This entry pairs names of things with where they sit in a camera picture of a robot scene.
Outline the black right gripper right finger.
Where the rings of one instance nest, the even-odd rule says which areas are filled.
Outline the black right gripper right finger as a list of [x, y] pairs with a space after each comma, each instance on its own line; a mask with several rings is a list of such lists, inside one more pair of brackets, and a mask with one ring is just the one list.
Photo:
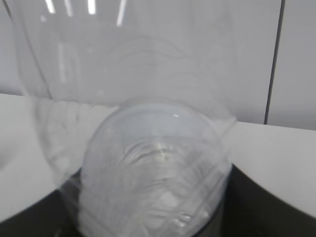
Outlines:
[[233, 166], [224, 199], [199, 237], [314, 237], [316, 219]]

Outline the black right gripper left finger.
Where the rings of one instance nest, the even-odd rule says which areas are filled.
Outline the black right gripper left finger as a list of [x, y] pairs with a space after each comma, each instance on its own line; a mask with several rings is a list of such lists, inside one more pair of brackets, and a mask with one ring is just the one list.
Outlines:
[[63, 185], [18, 214], [1, 221], [2, 237], [81, 237], [79, 193], [81, 170]]

